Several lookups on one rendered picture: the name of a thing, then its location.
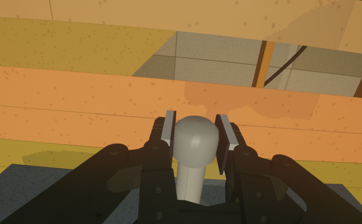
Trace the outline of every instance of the white knob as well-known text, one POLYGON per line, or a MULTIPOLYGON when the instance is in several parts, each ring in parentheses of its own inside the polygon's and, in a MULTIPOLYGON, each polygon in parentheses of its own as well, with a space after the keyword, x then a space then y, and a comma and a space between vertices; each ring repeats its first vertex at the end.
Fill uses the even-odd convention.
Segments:
POLYGON ((206 166, 215 160, 218 141, 218 128, 207 118, 189 116, 175 124, 178 200, 200 204, 206 166))

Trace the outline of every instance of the white cylindrical object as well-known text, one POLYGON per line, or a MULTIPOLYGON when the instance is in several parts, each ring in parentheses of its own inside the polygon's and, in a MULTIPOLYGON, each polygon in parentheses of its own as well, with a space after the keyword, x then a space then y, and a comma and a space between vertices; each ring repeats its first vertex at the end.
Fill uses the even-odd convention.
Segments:
POLYGON ((200 204, 206 166, 215 160, 218 142, 218 128, 207 118, 189 116, 175 124, 178 200, 200 204))

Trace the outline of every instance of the black cable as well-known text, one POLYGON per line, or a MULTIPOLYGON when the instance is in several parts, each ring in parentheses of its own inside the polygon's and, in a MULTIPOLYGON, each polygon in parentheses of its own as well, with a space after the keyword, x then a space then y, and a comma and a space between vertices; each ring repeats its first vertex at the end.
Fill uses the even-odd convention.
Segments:
POLYGON ((283 65, 280 69, 278 69, 278 71, 276 73, 274 73, 270 78, 268 78, 265 82, 265 86, 267 86, 267 84, 269 82, 271 82, 273 79, 275 79, 283 70, 285 70, 290 64, 292 64, 292 62, 294 60, 297 59, 297 57, 299 57, 300 54, 302 54, 302 52, 307 48, 307 46, 303 46, 300 48, 300 50, 298 52, 296 52, 296 54, 287 62, 285 63, 285 65, 283 65))

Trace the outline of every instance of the rounded gray cap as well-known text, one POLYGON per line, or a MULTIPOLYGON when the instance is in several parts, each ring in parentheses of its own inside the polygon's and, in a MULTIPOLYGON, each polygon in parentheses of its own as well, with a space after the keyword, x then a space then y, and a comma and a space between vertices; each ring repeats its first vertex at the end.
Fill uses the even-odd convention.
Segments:
POLYGON ((182 165, 200 168, 215 160, 219 131, 204 117, 189 116, 175 124, 173 156, 182 165))

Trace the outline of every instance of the gray speckled surface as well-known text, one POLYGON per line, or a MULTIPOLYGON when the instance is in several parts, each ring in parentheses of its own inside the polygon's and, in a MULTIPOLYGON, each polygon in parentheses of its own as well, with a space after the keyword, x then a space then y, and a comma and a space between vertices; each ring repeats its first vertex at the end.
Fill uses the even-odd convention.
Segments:
MULTIPOLYGON (((71 170, 12 164, 0 174, 0 222, 36 197, 71 170)), ((343 186, 327 184, 332 190, 362 212, 362 205, 343 186)), ((303 201, 291 189, 287 194, 302 208, 303 201)), ((133 189, 107 218, 104 224, 132 224, 138 217, 140 190, 133 189)), ((225 203, 225 180, 205 179, 202 205, 225 203)))

